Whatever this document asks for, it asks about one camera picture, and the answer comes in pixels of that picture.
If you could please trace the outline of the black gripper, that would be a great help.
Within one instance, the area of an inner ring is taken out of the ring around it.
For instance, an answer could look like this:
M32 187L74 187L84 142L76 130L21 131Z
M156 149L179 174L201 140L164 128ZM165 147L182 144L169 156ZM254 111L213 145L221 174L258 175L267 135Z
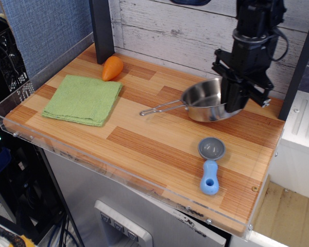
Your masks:
M274 42L250 44L234 41L232 52L215 50L212 69L222 77L221 103L232 113L242 110L248 99L261 107L269 105L273 84L266 71L274 54Z

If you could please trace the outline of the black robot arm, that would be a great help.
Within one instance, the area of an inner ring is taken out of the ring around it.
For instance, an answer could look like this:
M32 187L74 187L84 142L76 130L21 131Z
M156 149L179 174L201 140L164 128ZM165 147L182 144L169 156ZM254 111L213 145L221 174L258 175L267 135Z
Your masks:
M266 71L286 55L274 57L278 39L287 40L277 28L286 12L283 1L237 1L236 11L232 51L215 50L212 67L222 77L221 102L228 113L242 110L248 99L268 106L273 84Z

